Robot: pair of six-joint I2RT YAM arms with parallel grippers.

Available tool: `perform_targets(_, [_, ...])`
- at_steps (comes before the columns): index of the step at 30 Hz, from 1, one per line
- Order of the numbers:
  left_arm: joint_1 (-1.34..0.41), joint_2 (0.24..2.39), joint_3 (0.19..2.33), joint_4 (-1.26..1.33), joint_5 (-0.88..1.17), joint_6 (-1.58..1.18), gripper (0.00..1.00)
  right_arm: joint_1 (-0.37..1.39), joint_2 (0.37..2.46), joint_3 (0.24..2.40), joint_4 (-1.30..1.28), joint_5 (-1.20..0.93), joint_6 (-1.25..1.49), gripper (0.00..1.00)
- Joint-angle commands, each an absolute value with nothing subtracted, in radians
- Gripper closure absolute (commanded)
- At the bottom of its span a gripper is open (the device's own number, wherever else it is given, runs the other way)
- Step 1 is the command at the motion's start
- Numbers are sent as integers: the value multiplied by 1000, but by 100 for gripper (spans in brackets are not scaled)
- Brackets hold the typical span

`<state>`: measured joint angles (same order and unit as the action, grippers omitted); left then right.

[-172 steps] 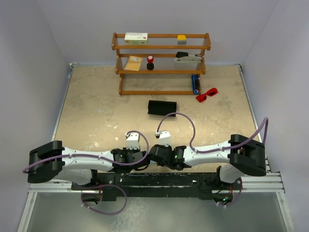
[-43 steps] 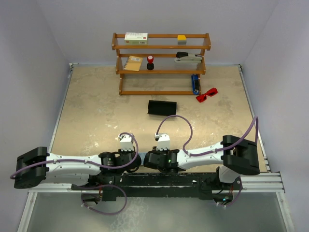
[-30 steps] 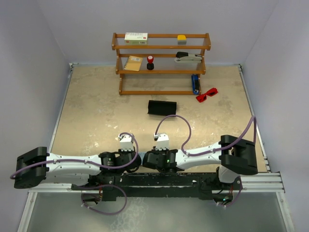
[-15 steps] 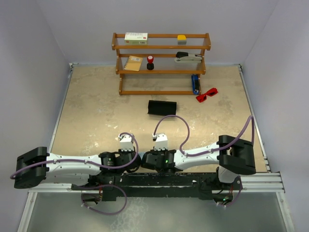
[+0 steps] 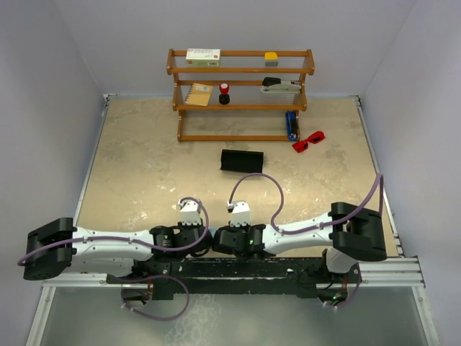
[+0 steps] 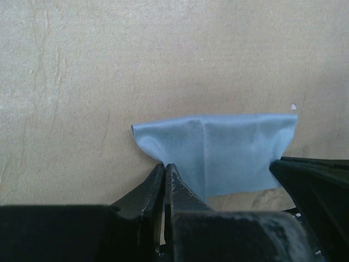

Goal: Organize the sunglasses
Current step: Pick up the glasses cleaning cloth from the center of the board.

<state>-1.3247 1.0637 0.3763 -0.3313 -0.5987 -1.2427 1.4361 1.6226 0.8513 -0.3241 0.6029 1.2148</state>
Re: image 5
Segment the black glasses case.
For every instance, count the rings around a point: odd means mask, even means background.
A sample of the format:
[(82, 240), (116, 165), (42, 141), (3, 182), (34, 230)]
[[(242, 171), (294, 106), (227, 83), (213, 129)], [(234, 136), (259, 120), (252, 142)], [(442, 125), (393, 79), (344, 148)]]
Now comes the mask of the black glasses case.
[(262, 173), (264, 153), (260, 151), (240, 151), (223, 149), (220, 169), (229, 172)]

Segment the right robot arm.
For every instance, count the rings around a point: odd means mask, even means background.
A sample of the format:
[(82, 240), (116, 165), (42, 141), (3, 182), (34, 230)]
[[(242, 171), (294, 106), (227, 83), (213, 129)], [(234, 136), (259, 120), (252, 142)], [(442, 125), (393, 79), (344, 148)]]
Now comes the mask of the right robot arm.
[(325, 247), (321, 276), (336, 282), (357, 262), (387, 259), (382, 214), (350, 203), (331, 204), (314, 218), (279, 226), (251, 225), (249, 205), (232, 213), (233, 220), (213, 235), (212, 250), (244, 259), (262, 260), (293, 249)]

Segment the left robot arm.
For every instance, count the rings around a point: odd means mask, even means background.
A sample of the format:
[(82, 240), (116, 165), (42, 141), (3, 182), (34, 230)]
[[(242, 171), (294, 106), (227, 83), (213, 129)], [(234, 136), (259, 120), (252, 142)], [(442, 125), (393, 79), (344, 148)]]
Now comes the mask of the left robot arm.
[(58, 218), (28, 233), (26, 255), (18, 265), (25, 280), (95, 272), (139, 283), (148, 275), (148, 262), (182, 260), (211, 246), (210, 230), (201, 223), (123, 233), (76, 227), (72, 218)]

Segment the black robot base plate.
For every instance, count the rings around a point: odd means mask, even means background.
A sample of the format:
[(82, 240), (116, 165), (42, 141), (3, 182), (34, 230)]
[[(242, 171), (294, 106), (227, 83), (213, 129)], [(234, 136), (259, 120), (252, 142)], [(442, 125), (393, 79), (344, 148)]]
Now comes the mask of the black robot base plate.
[(328, 272), (323, 258), (272, 257), (261, 262), (236, 258), (186, 258), (181, 262), (136, 261), (125, 277), (107, 276), (110, 285), (151, 283), (154, 301), (171, 300), (180, 293), (214, 295), (290, 295), (331, 298), (360, 284), (359, 265), (346, 274)]

